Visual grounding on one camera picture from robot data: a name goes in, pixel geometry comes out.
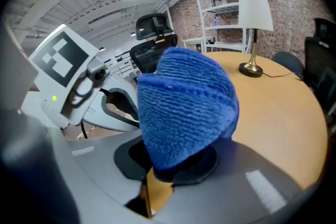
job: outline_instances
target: gray surface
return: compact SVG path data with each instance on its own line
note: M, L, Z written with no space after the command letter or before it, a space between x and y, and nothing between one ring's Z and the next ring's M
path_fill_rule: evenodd
M92 178L88 177L87 170L81 169L77 162L79 158L73 157L69 144L64 140L60 131L57 129L49 130L53 141L55 158L59 164L61 174L73 195L81 223L152 223L150 220L133 213L112 199L107 191L101 189L99 183L96 183ZM135 137L138 134L139 133L133 132L130 136ZM99 165L99 161L100 160L98 160L97 163L94 163L94 166L102 166ZM114 189L113 193L116 196L118 196L116 193L124 194L119 184L110 182L110 189Z
M68 142L72 151L90 146L95 148L87 154L76 156L75 160L100 189L122 205L139 194L141 182L128 179L120 172L113 160L114 151L121 144L140 134L140 130L137 130L96 139Z
M245 177L260 170L286 201L301 190L284 172L241 144L221 139L216 170L201 184L177 186L154 220L166 223L249 223L268 215Z

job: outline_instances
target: white shelving unit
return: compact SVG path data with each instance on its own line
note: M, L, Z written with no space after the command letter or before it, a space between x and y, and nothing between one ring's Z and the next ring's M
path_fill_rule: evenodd
M198 9L200 11L200 16L201 16L201 24L202 24L202 34L203 34L203 46L204 51L206 52L206 48L210 47L212 48L225 48L225 49L232 49L232 50L238 50L241 52L250 52L251 49L251 40L252 40L252 31L251 29L247 30L246 28L242 28L238 25L217 25L217 26L205 26L204 23L204 17L207 13L213 13L215 15L218 14L223 14L223 13L229 13L229 12L238 12L239 11L239 2L233 2L233 3L227 3L227 4L222 4L215 6L215 1L212 0L213 6L209 8L202 9L201 7L201 1L197 0L198 4ZM225 43L218 41L218 34L217 30L219 29L242 29L243 31L243 36L242 36L242 43ZM206 30L215 30L216 31L216 36L215 36L215 42L214 44L210 44L208 42L208 39L206 38Z

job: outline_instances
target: knit fabric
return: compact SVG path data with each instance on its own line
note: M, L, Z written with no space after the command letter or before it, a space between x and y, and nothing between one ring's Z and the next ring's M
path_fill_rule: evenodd
M184 48L167 49L156 74L138 78L139 122L153 166L172 168L231 138L239 117L235 88L215 61Z

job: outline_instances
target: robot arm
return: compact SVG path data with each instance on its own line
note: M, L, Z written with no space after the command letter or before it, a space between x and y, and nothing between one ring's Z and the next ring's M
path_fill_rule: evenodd
M99 50L61 25L29 57L37 69L35 84L44 102L65 116L70 124L86 121L92 125L121 131L139 128L137 121L120 116L107 103L138 120L136 90L96 55Z

